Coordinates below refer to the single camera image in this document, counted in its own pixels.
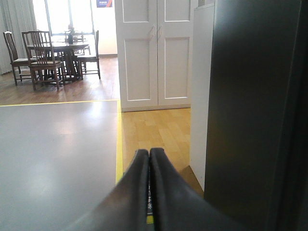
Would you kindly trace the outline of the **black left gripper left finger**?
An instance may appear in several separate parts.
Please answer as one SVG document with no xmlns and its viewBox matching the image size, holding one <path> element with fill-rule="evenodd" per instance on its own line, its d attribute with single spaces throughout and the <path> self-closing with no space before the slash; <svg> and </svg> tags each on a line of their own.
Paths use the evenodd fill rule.
<svg viewBox="0 0 308 231">
<path fill-rule="evenodd" d="M 149 152 L 138 149 L 126 173 L 104 200 L 65 230 L 147 230 L 148 168 Z"/>
</svg>

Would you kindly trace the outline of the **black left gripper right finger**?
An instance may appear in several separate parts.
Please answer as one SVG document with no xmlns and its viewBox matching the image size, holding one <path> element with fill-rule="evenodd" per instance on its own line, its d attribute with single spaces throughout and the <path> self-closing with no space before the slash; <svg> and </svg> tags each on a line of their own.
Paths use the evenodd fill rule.
<svg viewBox="0 0 308 231">
<path fill-rule="evenodd" d="M 157 231 L 244 231 L 202 199 L 177 172 L 162 148 L 150 150 L 151 195 Z"/>
</svg>

